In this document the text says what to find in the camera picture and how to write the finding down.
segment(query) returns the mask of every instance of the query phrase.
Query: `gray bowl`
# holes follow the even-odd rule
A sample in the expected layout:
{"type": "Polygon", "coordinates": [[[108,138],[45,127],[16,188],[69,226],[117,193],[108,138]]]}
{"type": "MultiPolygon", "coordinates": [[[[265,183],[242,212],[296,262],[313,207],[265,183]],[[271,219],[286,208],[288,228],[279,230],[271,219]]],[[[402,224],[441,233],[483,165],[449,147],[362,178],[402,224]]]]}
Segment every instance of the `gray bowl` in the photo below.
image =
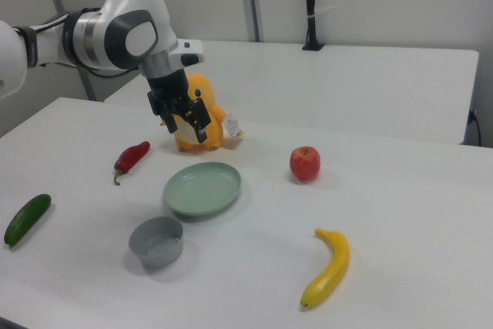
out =
{"type": "Polygon", "coordinates": [[[173,217],[147,220],[133,231],[129,247],[145,267],[171,264],[183,250],[183,226],[173,217]]]}

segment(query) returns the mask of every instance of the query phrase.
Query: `red chili pepper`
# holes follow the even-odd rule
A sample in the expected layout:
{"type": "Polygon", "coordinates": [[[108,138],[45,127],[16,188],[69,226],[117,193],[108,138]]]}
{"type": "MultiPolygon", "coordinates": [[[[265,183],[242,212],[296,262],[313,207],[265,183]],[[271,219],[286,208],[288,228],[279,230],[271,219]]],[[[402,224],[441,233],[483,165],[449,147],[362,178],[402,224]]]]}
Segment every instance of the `red chili pepper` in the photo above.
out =
{"type": "Polygon", "coordinates": [[[128,173],[130,169],[139,160],[149,152],[151,147],[149,142],[142,142],[138,146],[131,146],[123,151],[118,160],[115,162],[115,178],[113,181],[116,185],[120,185],[116,178],[124,173],[128,173]]]}

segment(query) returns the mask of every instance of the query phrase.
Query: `chili pepper stem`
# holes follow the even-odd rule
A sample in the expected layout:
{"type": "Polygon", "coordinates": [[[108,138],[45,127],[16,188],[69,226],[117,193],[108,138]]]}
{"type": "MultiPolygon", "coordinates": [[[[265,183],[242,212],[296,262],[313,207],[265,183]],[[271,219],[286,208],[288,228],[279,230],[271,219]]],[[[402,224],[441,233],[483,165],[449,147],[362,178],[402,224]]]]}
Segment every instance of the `chili pepper stem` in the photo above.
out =
{"type": "Polygon", "coordinates": [[[120,185],[120,183],[118,181],[116,181],[116,178],[120,175],[123,175],[123,170],[116,170],[115,171],[115,177],[113,178],[113,182],[115,183],[115,185],[120,185]]]}

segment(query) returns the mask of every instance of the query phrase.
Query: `yellow plush toy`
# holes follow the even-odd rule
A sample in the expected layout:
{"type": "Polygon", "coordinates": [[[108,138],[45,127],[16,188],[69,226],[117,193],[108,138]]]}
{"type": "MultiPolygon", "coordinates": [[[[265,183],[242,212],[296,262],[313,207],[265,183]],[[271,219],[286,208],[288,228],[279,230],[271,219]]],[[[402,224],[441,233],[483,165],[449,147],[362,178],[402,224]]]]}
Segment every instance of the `yellow plush toy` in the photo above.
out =
{"type": "Polygon", "coordinates": [[[207,139],[200,144],[192,126],[183,121],[179,116],[174,116],[178,130],[174,132],[176,146],[180,151],[192,149],[196,146],[203,145],[208,150],[215,150],[223,145],[223,120],[226,112],[216,104],[213,87],[207,77],[198,73],[187,73],[188,95],[191,99],[201,98],[207,108],[210,116],[210,124],[207,125],[207,139]]]}

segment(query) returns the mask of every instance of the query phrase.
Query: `plastic fruit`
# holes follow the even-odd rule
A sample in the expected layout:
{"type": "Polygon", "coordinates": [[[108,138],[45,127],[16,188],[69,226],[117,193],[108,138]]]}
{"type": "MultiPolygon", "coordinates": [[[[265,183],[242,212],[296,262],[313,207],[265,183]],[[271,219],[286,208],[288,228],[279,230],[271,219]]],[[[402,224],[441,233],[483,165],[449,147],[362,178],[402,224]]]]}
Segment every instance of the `plastic fruit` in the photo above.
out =
{"type": "Polygon", "coordinates": [[[296,148],[291,153],[290,169],[299,180],[312,180],[320,170],[320,154],[312,146],[296,148]]]}
{"type": "Polygon", "coordinates": [[[316,229],[315,235],[324,240],[334,255],[327,267],[310,283],[301,297],[301,306],[312,307],[325,300],[340,283],[349,266],[349,243],[337,231],[316,229]]]}

